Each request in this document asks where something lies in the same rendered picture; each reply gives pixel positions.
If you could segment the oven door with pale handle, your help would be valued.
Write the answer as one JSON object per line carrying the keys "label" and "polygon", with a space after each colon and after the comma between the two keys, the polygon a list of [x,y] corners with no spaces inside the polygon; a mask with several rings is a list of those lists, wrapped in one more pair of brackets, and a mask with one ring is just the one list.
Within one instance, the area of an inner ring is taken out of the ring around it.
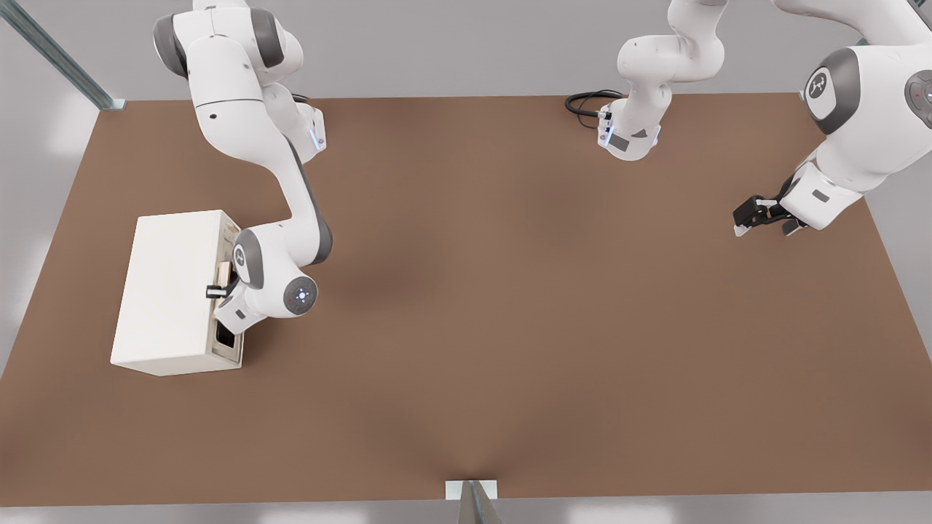
{"label": "oven door with pale handle", "polygon": [[[214,285],[226,286],[231,279],[237,279],[237,273],[232,262],[233,246],[230,242],[223,243]],[[242,336],[232,334],[226,326],[216,318],[214,309],[223,299],[212,299],[212,316],[210,316],[210,337],[212,338],[212,353],[231,362],[242,362]]]}

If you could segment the white oven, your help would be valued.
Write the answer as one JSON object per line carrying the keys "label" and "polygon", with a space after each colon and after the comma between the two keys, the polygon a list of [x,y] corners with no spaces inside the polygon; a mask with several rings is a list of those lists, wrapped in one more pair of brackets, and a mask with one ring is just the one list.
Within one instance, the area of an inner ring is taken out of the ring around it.
{"label": "white oven", "polygon": [[212,299],[223,243],[240,227],[223,211],[139,218],[110,362],[157,377],[238,369],[212,353]]}

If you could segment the silver frame post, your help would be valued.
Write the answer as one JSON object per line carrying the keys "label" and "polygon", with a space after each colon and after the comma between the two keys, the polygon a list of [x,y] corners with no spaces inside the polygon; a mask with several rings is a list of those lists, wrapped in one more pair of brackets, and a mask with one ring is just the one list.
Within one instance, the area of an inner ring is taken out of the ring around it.
{"label": "silver frame post", "polygon": [[125,109],[126,100],[110,96],[16,0],[0,0],[0,18],[20,34],[98,110],[122,111]]}
{"label": "silver frame post", "polygon": [[493,505],[498,500],[496,480],[447,480],[447,501],[459,501],[457,524],[502,524]]}

